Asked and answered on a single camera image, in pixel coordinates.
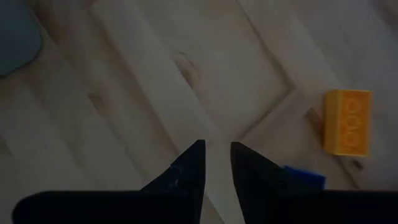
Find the yellow lego brick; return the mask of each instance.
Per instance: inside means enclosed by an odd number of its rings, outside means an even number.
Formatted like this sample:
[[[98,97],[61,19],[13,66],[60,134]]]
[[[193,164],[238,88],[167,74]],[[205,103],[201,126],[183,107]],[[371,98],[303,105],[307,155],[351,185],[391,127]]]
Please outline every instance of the yellow lego brick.
[[[373,93],[332,90],[325,97],[323,148],[339,156],[367,156]]]

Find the gray object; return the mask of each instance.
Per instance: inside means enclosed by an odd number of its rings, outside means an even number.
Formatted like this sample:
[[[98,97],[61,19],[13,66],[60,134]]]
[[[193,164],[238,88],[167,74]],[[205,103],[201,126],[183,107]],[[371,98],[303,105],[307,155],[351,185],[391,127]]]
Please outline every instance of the gray object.
[[[29,63],[42,45],[40,30],[23,0],[0,0],[0,76]]]

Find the wooden floor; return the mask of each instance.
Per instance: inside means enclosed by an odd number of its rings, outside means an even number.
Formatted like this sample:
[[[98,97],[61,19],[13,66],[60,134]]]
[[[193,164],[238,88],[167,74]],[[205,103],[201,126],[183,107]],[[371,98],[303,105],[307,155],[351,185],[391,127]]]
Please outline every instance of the wooden floor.
[[[0,223],[43,190],[140,189],[206,139],[202,223],[244,223],[229,144],[318,172],[329,189],[396,189],[391,0],[31,0],[38,57],[0,80]],[[332,88],[375,92],[371,155],[322,151]]]

